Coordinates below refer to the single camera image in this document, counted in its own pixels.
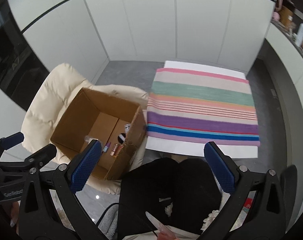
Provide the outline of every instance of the fingernail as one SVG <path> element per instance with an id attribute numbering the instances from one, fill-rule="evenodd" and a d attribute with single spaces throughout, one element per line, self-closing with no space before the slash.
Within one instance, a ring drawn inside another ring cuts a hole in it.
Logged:
<path id="1" fill-rule="evenodd" d="M 15 226 L 15 224 L 16 224 L 16 223 L 11 219 L 11 220 L 10 220 L 10 227 L 13 228 L 13 227 Z"/>

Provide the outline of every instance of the wall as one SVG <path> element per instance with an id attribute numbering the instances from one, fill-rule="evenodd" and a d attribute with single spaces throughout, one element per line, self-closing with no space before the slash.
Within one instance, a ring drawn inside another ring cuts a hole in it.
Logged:
<path id="1" fill-rule="evenodd" d="M 69 63 L 95 83 L 109 60 L 84 0 L 8 0 L 18 27 L 50 71 Z M 51 10 L 28 27 L 37 17 Z"/>
<path id="2" fill-rule="evenodd" d="M 108 60 L 179 60 L 247 73 L 274 7 L 272 0 L 8 1 L 49 70 L 65 61 L 94 81 Z"/>
<path id="3" fill-rule="evenodd" d="M 303 58 L 287 37 L 271 25 L 264 62 L 279 95 L 287 139 L 288 165 L 297 168 L 297 193 L 289 228 L 303 212 Z"/>
<path id="4" fill-rule="evenodd" d="M 7 137 L 21 130 L 25 110 L 20 108 L 0 89 L 0 138 Z M 1 161 L 24 160 L 30 153 L 21 144 L 7 150 Z"/>

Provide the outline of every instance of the striped blanket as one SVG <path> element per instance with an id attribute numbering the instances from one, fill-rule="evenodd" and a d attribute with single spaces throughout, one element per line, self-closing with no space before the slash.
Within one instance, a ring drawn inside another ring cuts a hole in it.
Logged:
<path id="1" fill-rule="evenodd" d="M 147 107 L 148 136 L 218 145 L 259 146 L 258 122 L 245 79 L 161 68 Z"/>

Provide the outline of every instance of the blue stripe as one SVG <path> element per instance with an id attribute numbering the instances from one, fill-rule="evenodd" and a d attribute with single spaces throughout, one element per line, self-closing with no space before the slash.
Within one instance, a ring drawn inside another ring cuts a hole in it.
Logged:
<path id="1" fill-rule="evenodd" d="M 147 131 L 149 132 L 159 132 L 169 135 L 178 135 L 185 137 L 194 138 L 208 138 L 208 139 L 221 139 L 221 140 L 234 140 L 234 141 L 259 141 L 259 137 L 244 137 L 244 136 L 228 136 L 228 135 L 216 135 L 216 134 L 201 134 L 194 132 L 183 132 L 177 130 L 167 130 L 159 127 L 148 126 Z"/>
<path id="2" fill-rule="evenodd" d="M 148 126 L 158 127 L 166 130 L 176 130 L 181 132 L 194 132 L 194 133 L 202 133 L 202 134 L 216 134 L 216 135 L 227 135 L 227 136 L 240 136 L 240 137 L 259 137 L 257 134 L 237 134 L 237 133 L 223 133 L 223 132 L 207 132 L 207 131 L 199 131 L 192 129 L 181 129 L 175 127 L 166 127 L 159 124 L 149 123 Z"/>

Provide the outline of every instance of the white bottle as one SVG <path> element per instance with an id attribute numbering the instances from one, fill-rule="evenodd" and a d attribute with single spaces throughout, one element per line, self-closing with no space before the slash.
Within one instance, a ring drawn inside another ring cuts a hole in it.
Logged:
<path id="1" fill-rule="evenodd" d="M 303 23 L 300 24 L 295 44 L 300 47 L 303 41 Z"/>

